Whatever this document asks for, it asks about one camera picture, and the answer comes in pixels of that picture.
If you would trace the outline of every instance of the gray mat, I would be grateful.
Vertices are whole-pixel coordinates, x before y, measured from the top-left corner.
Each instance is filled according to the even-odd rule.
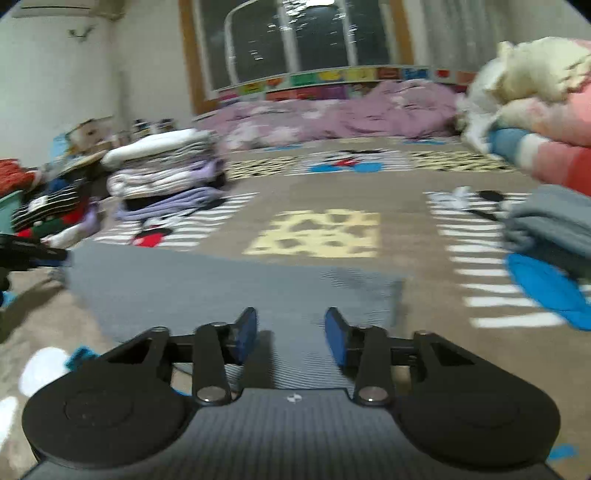
[[[244,385],[249,387],[350,388],[324,337],[326,309],[336,306],[358,325],[391,327],[401,290],[399,278],[361,270],[287,267],[93,241],[76,248],[73,260],[70,289],[103,333],[120,342],[153,326],[185,335],[206,323],[234,322],[244,308],[256,308],[266,342],[259,343],[253,366],[247,362],[245,370],[260,377],[267,349],[271,384],[258,378]],[[241,371],[229,374],[235,382]]]

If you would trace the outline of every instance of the gray folded cloth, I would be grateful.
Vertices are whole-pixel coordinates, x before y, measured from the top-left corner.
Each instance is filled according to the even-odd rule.
[[[590,197],[558,185],[542,185],[515,205],[503,222],[509,250],[568,271],[590,268]]]

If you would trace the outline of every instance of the white towel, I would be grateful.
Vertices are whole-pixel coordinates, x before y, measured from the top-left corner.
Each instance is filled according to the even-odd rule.
[[[211,136],[208,130],[194,128],[149,135],[130,145],[111,150],[100,162],[108,170],[115,170],[125,161],[174,151],[196,142],[205,142]]]
[[[159,180],[166,181],[167,179],[174,177],[178,173],[199,170],[203,168],[206,164],[207,161],[204,160],[198,163],[193,162],[186,167],[168,168],[166,170],[160,171],[150,171],[144,168],[122,168],[121,170],[118,170],[116,173],[113,173],[113,175],[111,175],[107,181],[109,183],[109,187],[115,187],[115,185],[119,183],[127,184],[129,186],[145,185]]]
[[[127,169],[111,175],[107,180],[107,189],[112,196],[123,199],[169,195],[212,181],[219,172],[217,161],[210,161],[198,170],[171,168],[134,174],[132,169]]]

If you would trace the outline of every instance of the yellow pattern square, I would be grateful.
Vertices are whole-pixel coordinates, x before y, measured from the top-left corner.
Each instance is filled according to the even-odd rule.
[[[244,255],[368,258],[377,255],[379,213],[347,209],[283,212]]]

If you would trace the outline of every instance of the purple blanket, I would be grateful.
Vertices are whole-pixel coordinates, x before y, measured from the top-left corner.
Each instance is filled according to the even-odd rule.
[[[454,134],[456,94],[425,80],[381,82],[351,100],[238,102],[197,122],[218,134],[218,152],[285,147],[328,138]]]

